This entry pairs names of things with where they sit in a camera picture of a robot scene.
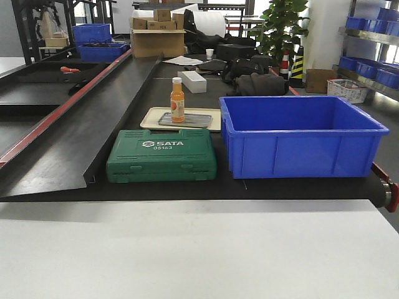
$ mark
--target brown box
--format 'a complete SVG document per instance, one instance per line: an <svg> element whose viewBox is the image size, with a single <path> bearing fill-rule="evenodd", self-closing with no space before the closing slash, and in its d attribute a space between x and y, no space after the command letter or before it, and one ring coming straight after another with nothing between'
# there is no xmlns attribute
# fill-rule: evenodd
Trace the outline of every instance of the brown box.
<svg viewBox="0 0 399 299"><path fill-rule="evenodd" d="M44 39L46 42L46 47L66 47L69 45L69 40L68 37L62 37L62 38L45 38Z"/></svg>
<svg viewBox="0 0 399 299"><path fill-rule="evenodd" d="M157 21L147 21L147 29L149 30L176 30L176 22L157 22Z"/></svg>
<svg viewBox="0 0 399 299"><path fill-rule="evenodd" d="M152 17L130 17L130 28L133 29L147 29L147 21L152 21Z"/></svg>
<svg viewBox="0 0 399 299"><path fill-rule="evenodd" d="M132 34L132 51L136 58L184 55L184 30L135 30Z"/></svg>
<svg viewBox="0 0 399 299"><path fill-rule="evenodd" d="M333 70L306 70L306 92L327 93L327 80L337 78L337 73Z"/></svg>
<svg viewBox="0 0 399 299"><path fill-rule="evenodd" d="M155 9L154 21L166 22L170 21L170 9Z"/></svg>
<svg viewBox="0 0 399 299"><path fill-rule="evenodd" d="M176 29L183 29L184 22L185 22L184 14L173 14L172 20L176 21Z"/></svg>

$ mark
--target black and yellow striped post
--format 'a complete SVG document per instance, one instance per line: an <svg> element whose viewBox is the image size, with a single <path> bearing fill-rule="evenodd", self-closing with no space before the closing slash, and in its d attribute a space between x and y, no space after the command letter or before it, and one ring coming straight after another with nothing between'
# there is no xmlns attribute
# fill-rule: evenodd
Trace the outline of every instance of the black and yellow striped post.
<svg viewBox="0 0 399 299"><path fill-rule="evenodd" d="M296 88L303 88L304 78L304 48L300 46L296 55L294 64L292 65L291 77L289 79L289 86Z"/></svg>

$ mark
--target green tool case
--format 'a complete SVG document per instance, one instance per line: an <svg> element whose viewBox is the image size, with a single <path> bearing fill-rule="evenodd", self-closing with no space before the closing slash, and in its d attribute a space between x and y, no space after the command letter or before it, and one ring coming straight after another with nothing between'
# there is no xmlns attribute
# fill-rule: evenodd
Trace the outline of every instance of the green tool case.
<svg viewBox="0 0 399 299"><path fill-rule="evenodd" d="M207 129L151 134L122 130L107 161L111 183L204 181L216 177L216 157Z"/></svg>

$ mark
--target white table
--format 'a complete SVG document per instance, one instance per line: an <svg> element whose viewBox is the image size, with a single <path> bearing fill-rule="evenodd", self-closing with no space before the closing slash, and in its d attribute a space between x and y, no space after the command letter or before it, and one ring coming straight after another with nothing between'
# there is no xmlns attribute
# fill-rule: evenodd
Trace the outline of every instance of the white table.
<svg viewBox="0 0 399 299"><path fill-rule="evenodd" d="M0 57L0 76L23 65L25 65L23 57Z"/></svg>
<svg viewBox="0 0 399 299"><path fill-rule="evenodd" d="M393 299L367 200L0 204L0 298Z"/></svg>

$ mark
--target white box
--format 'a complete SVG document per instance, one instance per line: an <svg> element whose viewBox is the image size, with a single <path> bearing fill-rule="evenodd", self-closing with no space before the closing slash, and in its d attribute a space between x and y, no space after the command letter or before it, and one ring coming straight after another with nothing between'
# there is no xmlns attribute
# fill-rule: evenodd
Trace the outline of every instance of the white box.
<svg viewBox="0 0 399 299"><path fill-rule="evenodd" d="M177 76L192 93L206 92L206 79L194 70L177 72Z"/></svg>

